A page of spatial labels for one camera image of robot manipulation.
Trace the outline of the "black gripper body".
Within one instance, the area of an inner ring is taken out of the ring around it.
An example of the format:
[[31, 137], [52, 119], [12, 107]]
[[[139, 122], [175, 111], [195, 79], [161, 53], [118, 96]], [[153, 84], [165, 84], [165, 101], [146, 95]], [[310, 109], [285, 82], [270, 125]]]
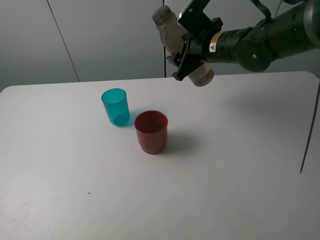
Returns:
[[209, 53], [210, 38], [213, 36], [213, 30], [203, 30], [199, 38], [187, 33], [183, 36], [184, 51], [183, 61], [212, 63]]

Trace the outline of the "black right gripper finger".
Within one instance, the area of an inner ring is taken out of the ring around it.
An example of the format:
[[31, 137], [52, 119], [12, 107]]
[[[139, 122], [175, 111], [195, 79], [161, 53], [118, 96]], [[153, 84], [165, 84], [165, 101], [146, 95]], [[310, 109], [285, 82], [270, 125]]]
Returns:
[[181, 62], [181, 54], [168, 55], [166, 60], [173, 66], [179, 67]]

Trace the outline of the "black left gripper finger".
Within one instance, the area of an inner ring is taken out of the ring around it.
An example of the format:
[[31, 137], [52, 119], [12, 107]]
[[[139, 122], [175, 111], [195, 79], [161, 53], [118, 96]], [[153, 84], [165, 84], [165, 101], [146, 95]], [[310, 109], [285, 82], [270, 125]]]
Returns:
[[186, 39], [184, 41], [184, 45], [180, 53], [180, 65], [177, 67], [177, 71], [172, 74], [177, 81], [182, 81], [185, 77], [204, 64], [204, 62], [202, 62], [201, 55], [197, 53], [193, 54], [192, 51], [190, 51], [191, 46], [194, 43], [195, 41], [193, 39]]

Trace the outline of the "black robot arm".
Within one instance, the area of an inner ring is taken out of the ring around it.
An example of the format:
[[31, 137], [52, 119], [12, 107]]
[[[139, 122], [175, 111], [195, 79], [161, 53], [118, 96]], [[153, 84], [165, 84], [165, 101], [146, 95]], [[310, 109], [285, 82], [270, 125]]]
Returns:
[[260, 1], [253, 4], [264, 14], [256, 26], [222, 31], [219, 17], [204, 13], [207, 0], [192, 0], [178, 23], [187, 30], [182, 50], [167, 59], [177, 67], [177, 81], [206, 63], [238, 64], [250, 72], [263, 72], [278, 59], [320, 47], [320, 2], [297, 0], [294, 8], [272, 18]]

